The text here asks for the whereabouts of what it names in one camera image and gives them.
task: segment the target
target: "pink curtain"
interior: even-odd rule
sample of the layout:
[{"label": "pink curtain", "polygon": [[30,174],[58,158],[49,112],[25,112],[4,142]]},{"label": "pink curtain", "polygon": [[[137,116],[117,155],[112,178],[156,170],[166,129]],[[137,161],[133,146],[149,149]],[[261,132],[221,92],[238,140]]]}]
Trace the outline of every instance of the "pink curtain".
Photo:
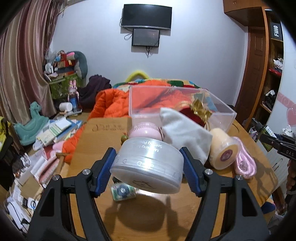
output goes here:
[{"label": "pink curtain", "polygon": [[42,64],[61,4],[62,0],[31,0],[0,39],[0,115],[10,122],[26,124],[33,101],[41,105],[42,115],[56,113]]}]

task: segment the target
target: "hand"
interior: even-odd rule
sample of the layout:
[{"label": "hand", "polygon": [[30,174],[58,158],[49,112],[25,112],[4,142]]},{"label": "hand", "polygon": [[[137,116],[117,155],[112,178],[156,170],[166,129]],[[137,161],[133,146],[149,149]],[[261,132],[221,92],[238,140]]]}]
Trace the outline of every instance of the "hand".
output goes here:
[{"label": "hand", "polygon": [[292,169],[291,167],[291,162],[292,160],[289,160],[288,162],[288,181],[287,181],[287,184],[286,184],[286,188],[287,190],[290,190],[294,185],[295,185],[295,181],[294,181],[294,177],[296,176],[296,172]]}]

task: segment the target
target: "television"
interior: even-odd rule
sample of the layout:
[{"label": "television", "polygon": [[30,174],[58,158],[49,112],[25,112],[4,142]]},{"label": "television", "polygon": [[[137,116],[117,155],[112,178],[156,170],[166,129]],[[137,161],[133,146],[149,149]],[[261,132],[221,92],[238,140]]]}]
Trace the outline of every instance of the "television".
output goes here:
[{"label": "television", "polygon": [[121,25],[124,28],[170,29],[172,8],[149,4],[125,4]]},{"label": "television", "polygon": [[134,28],[132,46],[159,47],[159,39],[159,29]]}]

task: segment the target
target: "teal rocking horse toy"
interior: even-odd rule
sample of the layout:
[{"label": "teal rocking horse toy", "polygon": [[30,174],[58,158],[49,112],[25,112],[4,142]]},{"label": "teal rocking horse toy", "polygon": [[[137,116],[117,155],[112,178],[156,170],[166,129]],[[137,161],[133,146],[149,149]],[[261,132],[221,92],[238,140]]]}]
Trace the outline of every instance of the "teal rocking horse toy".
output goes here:
[{"label": "teal rocking horse toy", "polygon": [[30,113],[32,119],[26,124],[14,124],[15,131],[23,146],[27,146],[35,142],[36,135],[45,126],[49,118],[39,114],[41,106],[36,101],[30,105]]}]

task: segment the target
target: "pink cord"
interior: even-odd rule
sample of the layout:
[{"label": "pink cord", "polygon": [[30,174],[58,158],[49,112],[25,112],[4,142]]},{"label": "pink cord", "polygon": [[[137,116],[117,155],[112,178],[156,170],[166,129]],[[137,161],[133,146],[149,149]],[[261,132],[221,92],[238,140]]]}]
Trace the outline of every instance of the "pink cord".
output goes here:
[{"label": "pink cord", "polygon": [[250,179],[257,172],[256,163],[244,147],[240,138],[234,137],[234,139],[238,140],[241,145],[241,151],[234,162],[235,173],[242,175],[245,179]]}]

